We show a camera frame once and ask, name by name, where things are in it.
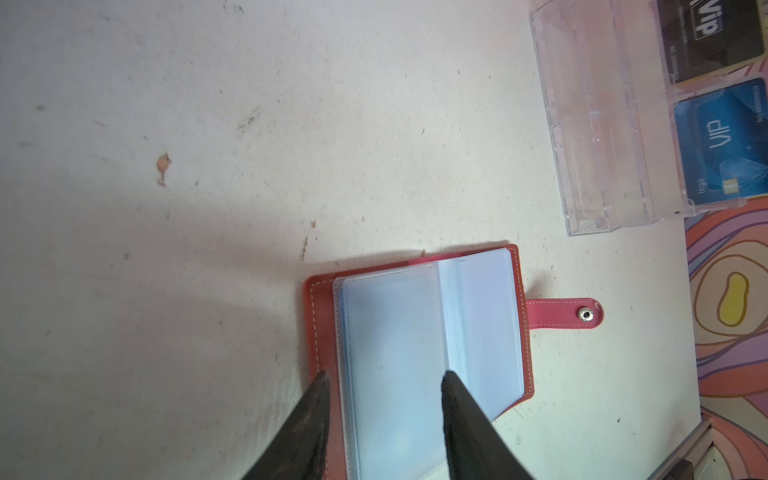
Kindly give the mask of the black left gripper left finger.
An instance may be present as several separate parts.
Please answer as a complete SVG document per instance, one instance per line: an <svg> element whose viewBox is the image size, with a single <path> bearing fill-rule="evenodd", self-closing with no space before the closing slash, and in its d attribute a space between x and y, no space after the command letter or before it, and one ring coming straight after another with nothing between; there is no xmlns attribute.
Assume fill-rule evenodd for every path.
<svg viewBox="0 0 768 480"><path fill-rule="evenodd" d="M321 371L242 479L322 479L326 467L330 402L330 379L325 371Z"/></svg>

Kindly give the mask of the clear acrylic card stand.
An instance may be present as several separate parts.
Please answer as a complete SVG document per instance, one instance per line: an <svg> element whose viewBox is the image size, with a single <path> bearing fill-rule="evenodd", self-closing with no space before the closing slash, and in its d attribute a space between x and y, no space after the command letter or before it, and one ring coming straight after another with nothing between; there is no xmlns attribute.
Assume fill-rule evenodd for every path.
<svg viewBox="0 0 768 480"><path fill-rule="evenodd" d="M530 16L567 232L606 233L735 208L687 196L675 106L754 78L766 53L674 84L658 1L547 1Z"/></svg>

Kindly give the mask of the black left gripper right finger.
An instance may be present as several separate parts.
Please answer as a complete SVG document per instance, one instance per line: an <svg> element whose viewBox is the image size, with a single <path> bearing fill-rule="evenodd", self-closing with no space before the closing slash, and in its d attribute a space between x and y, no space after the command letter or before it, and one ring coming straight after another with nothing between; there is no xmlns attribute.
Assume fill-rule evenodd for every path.
<svg viewBox="0 0 768 480"><path fill-rule="evenodd" d="M455 372L443 376L441 395L451 479L532 479Z"/></svg>

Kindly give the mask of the red leather card holder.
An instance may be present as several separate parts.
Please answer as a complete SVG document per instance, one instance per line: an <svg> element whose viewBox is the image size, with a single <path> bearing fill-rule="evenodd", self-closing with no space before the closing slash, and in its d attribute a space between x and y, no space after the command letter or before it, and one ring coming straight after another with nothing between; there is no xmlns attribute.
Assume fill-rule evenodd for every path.
<svg viewBox="0 0 768 480"><path fill-rule="evenodd" d="M315 275L310 368L330 379L328 479L424 479L446 462L440 384L489 420L533 396L530 333L592 329L592 298L527 299L514 245Z"/></svg>

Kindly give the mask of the black VIP credit card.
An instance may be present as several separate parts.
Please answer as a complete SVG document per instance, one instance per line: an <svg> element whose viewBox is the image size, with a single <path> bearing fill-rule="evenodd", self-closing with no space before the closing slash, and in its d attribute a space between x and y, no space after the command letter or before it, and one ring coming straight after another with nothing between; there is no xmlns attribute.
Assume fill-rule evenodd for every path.
<svg viewBox="0 0 768 480"><path fill-rule="evenodd" d="M668 0L658 1L656 7L674 84L766 53L763 12L756 0Z"/></svg>

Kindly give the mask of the blue credit card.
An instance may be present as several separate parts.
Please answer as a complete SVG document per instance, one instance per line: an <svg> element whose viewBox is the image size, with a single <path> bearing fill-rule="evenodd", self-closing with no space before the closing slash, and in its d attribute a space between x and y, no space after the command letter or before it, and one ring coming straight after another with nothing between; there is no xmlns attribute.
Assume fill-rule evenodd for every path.
<svg viewBox="0 0 768 480"><path fill-rule="evenodd" d="M678 103L674 118L689 201L767 193L767 85L754 78Z"/></svg>

